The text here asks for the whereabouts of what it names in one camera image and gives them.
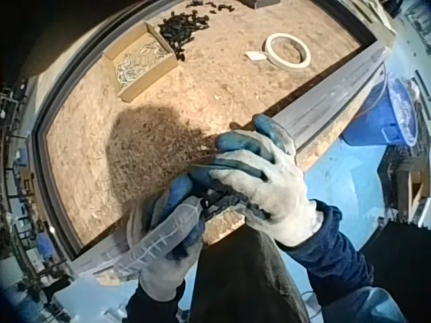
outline navy blue sleeve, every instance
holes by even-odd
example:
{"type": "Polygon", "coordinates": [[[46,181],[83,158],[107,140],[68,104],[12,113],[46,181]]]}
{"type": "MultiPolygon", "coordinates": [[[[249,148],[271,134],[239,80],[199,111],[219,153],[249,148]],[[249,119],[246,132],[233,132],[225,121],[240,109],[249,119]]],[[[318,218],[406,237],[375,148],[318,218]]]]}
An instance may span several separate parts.
{"type": "Polygon", "coordinates": [[[296,262],[305,267],[311,287],[321,306],[326,306],[363,287],[372,286],[373,268],[339,232],[342,214],[337,207],[317,202],[324,214],[320,230],[299,246],[288,248],[277,243],[296,262]]]}
{"type": "Polygon", "coordinates": [[[176,296],[172,301],[155,301],[138,284],[126,306],[127,318],[123,323],[178,323],[178,302],[184,294],[185,286],[183,281],[176,289],[176,296]]]}

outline blue and white glove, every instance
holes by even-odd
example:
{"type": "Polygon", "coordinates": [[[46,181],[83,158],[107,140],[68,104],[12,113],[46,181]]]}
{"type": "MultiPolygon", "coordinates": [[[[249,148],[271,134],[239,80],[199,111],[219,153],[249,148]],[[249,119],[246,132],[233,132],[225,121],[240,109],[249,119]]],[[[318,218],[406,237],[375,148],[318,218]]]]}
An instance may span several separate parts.
{"type": "Polygon", "coordinates": [[[297,246],[316,233],[323,214],[308,200],[304,174],[295,162],[295,146],[271,118],[253,118],[256,131],[230,131],[216,145],[221,154],[191,174],[208,188],[228,186],[243,197],[235,211],[246,224],[281,244],[297,246]]]}
{"type": "Polygon", "coordinates": [[[156,258],[139,272],[139,284],[156,301],[170,301],[175,298],[176,288],[181,285],[187,272],[197,262],[202,249],[202,235],[205,222],[200,218],[199,199],[191,196],[193,189],[190,178],[183,174],[173,180],[162,194],[135,201],[127,222],[127,242],[132,249],[142,238],[175,213],[191,210],[187,225],[192,227],[185,239],[178,245],[167,246],[169,235],[163,241],[154,242],[162,248],[172,249],[166,256],[156,258]]]}

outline white paper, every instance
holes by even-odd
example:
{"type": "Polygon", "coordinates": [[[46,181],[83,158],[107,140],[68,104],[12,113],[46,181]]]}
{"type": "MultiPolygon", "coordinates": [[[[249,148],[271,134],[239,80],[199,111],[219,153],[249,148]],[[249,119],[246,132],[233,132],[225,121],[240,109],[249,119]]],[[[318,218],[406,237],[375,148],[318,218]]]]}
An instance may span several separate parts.
{"type": "Polygon", "coordinates": [[[264,52],[245,52],[245,55],[252,61],[262,61],[267,59],[267,55],[264,52]]]}

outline pile of black screws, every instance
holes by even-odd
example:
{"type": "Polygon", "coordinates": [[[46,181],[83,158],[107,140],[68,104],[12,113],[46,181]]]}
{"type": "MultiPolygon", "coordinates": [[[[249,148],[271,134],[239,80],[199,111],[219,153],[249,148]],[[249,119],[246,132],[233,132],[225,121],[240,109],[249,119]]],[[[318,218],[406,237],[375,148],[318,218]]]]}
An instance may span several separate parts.
{"type": "MultiPolygon", "coordinates": [[[[192,0],[186,7],[197,7],[203,5],[202,0],[192,0]]],[[[227,9],[229,12],[235,10],[231,5],[219,5],[217,6],[213,2],[207,2],[206,5],[210,5],[213,8],[218,8],[218,11],[227,9]]],[[[191,42],[195,37],[192,37],[193,32],[198,30],[205,30],[208,26],[209,17],[207,15],[198,16],[197,10],[192,10],[192,14],[185,12],[176,15],[174,11],[170,13],[168,19],[163,19],[163,24],[160,24],[160,34],[167,41],[169,46],[174,50],[176,59],[185,61],[183,46],[188,42],[191,42]]]]}

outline jacket sleeve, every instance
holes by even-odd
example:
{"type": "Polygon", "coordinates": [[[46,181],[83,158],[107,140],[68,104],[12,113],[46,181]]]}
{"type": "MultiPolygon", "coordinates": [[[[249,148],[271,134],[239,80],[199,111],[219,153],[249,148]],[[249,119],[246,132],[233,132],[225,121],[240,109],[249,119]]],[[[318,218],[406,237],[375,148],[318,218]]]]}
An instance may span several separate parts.
{"type": "Polygon", "coordinates": [[[363,287],[322,308],[324,322],[407,323],[387,291],[363,287]]]}
{"type": "Polygon", "coordinates": [[[138,284],[126,306],[127,318],[123,323],[178,323],[178,302],[184,294],[185,286],[183,281],[176,289],[176,296],[172,301],[155,301],[138,284]]]}
{"type": "Polygon", "coordinates": [[[341,211],[316,202],[317,211],[324,214],[320,230],[294,248],[277,244],[305,267],[320,305],[326,306],[357,289],[372,286],[373,269],[349,239],[339,232],[341,211]]]}

